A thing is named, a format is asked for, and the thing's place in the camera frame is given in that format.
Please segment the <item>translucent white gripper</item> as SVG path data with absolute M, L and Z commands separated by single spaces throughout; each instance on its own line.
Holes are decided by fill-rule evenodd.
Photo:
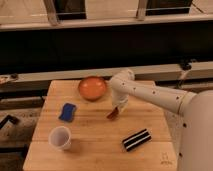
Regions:
M 117 107 L 119 114 L 124 112 L 128 102 L 128 95 L 119 91 L 112 91 L 112 106 Z

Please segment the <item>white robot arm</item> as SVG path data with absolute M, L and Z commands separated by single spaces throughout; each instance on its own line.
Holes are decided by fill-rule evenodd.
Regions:
M 112 76 L 109 85 L 119 111 L 132 95 L 183 118 L 177 171 L 213 171 L 213 90 L 193 93 L 138 83 L 130 69 Z

